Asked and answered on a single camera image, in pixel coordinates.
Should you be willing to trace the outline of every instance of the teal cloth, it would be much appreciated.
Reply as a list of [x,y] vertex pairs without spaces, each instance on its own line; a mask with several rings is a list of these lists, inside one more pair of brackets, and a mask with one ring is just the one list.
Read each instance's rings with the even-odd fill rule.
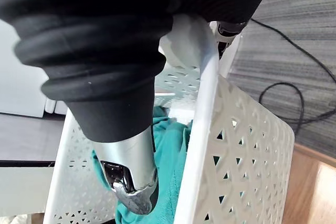
[[[159,176],[159,198],[149,215],[136,215],[118,203],[115,213],[116,224],[168,224],[174,222],[177,199],[179,197],[187,145],[191,128],[169,119],[160,107],[153,110],[153,133],[156,152],[155,164]],[[103,179],[97,158],[93,159],[100,181]]]

